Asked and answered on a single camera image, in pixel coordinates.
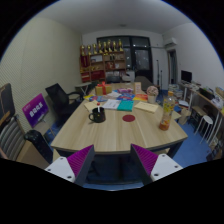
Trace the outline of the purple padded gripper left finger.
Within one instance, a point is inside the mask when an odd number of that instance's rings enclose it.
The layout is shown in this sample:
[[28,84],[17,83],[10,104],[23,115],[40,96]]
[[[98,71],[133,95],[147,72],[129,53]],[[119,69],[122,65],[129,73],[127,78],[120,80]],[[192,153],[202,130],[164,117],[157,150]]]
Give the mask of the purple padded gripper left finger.
[[83,186],[94,156],[94,146],[90,145],[69,157],[60,156],[46,168],[46,171]]

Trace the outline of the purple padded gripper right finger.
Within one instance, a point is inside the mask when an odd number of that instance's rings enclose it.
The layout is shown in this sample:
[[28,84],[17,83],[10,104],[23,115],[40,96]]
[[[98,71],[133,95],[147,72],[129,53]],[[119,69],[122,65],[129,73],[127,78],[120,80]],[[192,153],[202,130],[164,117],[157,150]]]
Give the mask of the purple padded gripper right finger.
[[157,155],[135,144],[131,145],[130,151],[144,185],[148,185],[182,169],[167,154]]

